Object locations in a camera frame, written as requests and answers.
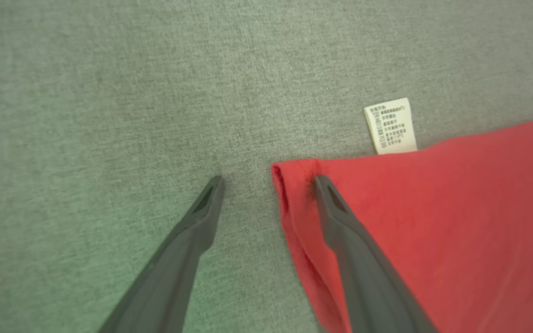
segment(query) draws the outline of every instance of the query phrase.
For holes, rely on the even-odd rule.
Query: white tag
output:
[[[367,124],[378,154],[417,151],[407,97],[366,107]]]

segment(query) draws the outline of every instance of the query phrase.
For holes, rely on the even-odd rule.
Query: green tinted fabric surface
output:
[[[399,97],[420,148],[533,120],[533,0],[0,0],[0,333],[94,332],[217,174],[185,331],[317,331],[269,166]]]

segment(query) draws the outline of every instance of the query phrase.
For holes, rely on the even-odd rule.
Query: red garment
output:
[[[334,182],[443,333],[533,333],[533,122],[406,154],[273,165],[305,292],[331,333],[350,331],[313,178]]]

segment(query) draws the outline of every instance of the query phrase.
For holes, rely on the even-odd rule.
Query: fabric fold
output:
[[[292,260],[320,323],[350,332],[313,178],[334,182],[441,332],[533,332],[533,122],[418,152],[272,166]]]

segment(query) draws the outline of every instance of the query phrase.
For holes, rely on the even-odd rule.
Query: red cloth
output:
[[[274,164],[281,221],[331,333],[350,324],[313,178],[330,177],[443,333],[533,333],[533,122],[406,154]]]

